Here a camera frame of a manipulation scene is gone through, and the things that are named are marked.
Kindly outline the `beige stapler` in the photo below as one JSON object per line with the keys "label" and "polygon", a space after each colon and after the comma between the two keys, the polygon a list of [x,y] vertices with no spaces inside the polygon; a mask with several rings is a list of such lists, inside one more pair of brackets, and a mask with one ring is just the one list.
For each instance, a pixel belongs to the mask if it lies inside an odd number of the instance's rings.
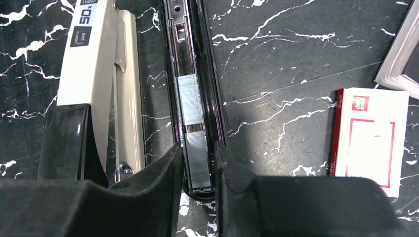
{"label": "beige stapler", "polygon": [[79,0],[38,178],[109,187],[145,166],[135,16],[114,0]]}

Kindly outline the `red white staple box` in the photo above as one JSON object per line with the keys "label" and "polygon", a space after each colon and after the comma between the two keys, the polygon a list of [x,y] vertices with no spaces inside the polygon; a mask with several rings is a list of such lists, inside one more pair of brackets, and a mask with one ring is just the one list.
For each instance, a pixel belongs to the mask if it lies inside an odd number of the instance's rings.
{"label": "red white staple box", "polygon": [[408,103],[406,91],[337,90],[329,175],[368,178],[398,198]]}

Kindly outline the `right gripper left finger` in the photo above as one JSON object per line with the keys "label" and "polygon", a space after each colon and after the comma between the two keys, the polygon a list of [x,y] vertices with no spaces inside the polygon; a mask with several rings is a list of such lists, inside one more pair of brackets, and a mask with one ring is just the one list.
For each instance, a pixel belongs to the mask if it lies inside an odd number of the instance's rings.
{"label": "right gripper left finger", "polygon": [[0,183],[3,237],[173,237],[182,186],[180,144],[106,189],[92,181]]}

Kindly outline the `black stapler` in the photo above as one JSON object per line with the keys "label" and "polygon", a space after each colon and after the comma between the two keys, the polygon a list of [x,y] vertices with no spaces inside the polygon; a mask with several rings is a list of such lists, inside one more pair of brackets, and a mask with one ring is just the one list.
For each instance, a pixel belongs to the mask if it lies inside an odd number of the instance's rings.
{"label": "black stapler", "polygon": [[183,191],[215,197],[214,144],[227,133],[203,0],[164,0],[161,25],[174,142],[183,148]]}

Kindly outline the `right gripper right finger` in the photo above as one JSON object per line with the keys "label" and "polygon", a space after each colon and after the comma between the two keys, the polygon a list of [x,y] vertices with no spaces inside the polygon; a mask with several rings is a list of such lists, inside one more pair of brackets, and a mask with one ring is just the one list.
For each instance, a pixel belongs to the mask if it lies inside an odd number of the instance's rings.
{"label": "right gripper right finger", "polygon": [[404,237],[376,182],[360,177],[257,175],[214,145],[221,237]]}

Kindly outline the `staple strip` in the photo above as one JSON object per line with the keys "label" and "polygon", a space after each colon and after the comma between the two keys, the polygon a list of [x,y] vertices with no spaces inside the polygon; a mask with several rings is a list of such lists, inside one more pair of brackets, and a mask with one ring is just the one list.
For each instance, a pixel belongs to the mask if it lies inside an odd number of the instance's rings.
{"label": "staple strip", "polygon": [[184,125],[202,123],[202,109],[198,95],[196,74],[180,76],[177,78],[182,119]]}
{"label": "staple strip", "polygon": [[185,141],[191,188],[199,189],[209,187],[210,174],[204,132],[186,133]]}

